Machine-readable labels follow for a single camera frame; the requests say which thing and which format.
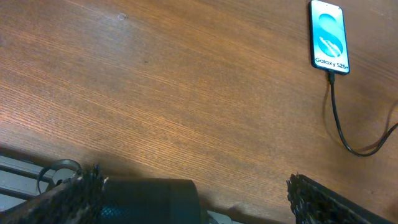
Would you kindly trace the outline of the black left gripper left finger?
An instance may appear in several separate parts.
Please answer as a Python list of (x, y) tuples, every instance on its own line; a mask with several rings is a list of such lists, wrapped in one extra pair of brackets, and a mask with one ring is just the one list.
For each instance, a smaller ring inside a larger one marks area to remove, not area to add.
[(104, 177), (98, 165), (1, 213), (1, 223), (95, 223), (103, 208)]

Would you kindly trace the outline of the blue Galaxy smartphone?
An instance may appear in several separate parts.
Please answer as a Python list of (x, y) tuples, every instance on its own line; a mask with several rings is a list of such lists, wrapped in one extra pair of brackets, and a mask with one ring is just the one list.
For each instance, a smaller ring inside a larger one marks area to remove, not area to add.
[(344, 14), (341, 7), (323, 1), (308, 4), (312, 66), (341, 75), (350, 72)]

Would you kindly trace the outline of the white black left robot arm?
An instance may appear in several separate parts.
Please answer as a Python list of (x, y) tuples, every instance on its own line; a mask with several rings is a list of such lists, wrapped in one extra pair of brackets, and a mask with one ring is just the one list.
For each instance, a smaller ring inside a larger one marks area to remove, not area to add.
[[(301, 174), (287, 180), (296, 223), (387, 223)], [(192, 180), (104, 177), (78, 171), (53, 189), (1, 213), (1, 223), (216, 223)]]

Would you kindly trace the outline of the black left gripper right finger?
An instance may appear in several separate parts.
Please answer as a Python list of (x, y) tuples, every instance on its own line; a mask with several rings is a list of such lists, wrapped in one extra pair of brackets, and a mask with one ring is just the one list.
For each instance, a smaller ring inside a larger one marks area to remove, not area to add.
[(297, 223), (390, 224), (390, 221), (342, 197), (302, 174), (287, 181), (287, 199)]

